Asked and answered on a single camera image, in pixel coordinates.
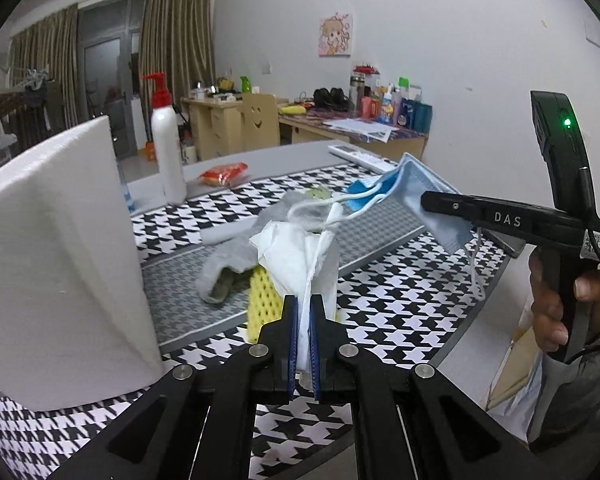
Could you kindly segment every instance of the white bottle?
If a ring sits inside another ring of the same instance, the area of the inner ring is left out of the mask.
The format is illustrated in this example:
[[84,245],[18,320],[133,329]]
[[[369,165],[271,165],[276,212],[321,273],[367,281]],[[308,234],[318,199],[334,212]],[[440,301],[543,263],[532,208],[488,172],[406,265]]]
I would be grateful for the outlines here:
[[182,174],[180,137],[172,99],[166,88],[164,72],[143,77],[154,79],[155,92],[152,97],[154,112],[151,115],[151,130],[154,134],[155,157],[162,179],[164,195],[169,204],[181,204],[187,198],[187,184]]

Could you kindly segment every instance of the wall switch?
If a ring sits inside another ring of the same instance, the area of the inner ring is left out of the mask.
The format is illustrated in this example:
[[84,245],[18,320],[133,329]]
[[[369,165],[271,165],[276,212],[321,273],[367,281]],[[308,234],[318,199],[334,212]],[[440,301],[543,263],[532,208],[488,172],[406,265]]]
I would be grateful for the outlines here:
[[589,43],[600,48],[600,24],[593,16],[585,16],[584,18],[584,34]]

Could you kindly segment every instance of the brown striped curtain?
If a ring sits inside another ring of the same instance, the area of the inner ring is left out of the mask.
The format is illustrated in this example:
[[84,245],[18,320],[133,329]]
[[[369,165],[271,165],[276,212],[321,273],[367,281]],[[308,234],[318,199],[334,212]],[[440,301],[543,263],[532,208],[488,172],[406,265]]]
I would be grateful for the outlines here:
[[60,83],[66,127],[78,124],[76,55],[78,5],[67,7],[16,34],[11,40],[9,66],[42,70]]
[[[214,82],[210,0],[144,0],[139,53],[140,75],[165,72],[173,102],[180,107],[195,81]],[[146,124],[151,124],[154,83],[142,81]]]

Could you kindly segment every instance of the blue surgical mask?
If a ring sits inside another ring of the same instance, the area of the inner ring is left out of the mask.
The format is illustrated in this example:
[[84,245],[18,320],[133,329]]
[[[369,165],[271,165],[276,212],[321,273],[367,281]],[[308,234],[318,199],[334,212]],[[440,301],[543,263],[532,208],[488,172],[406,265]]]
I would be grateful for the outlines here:
[[[478,243],[474,253],[468,254],[465,246],[474,238],[471,232],[471,224],[462,218],[424,211],[420,205],[420,199],[425,191],[458,193],[457,189],[445,182],[417,158],[409,153],[405,153],[396,169],[380,177],[354,182],[347,189],[347,194],[345,195],[320,202],[308,200],[295,204],[289,210],[288,220],[298,223],[310,231],[321,230],[330,225],[362,215],[373,204],[382,202],[388,196],[393,196],[396,200],[407,206],[420,219],[448,254],[454,254],[460,249],[464,250],[469,258],[475,295],[479,300],[483,300],[484,289],[475,271],[475,257],[482,240],[480,229],[478,229]],[[332,219],[329,222],[323,221],[316,215],[306,213],[311,210],[315,212],[316,208],[331,205],[334,202],[346,202],[353,213],[345,217]]]

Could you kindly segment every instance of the red bottle cap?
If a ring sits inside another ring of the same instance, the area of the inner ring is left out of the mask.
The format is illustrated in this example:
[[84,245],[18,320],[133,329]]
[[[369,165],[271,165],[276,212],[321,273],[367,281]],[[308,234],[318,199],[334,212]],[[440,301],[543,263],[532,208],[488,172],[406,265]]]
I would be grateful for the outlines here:
[[171,94],[166,86],[164,72],[143,75],[142,79],[153,79],[155,81],[155,91],[151,99],[151,106],[153,108],[171,106],[173,99],[171,99]]

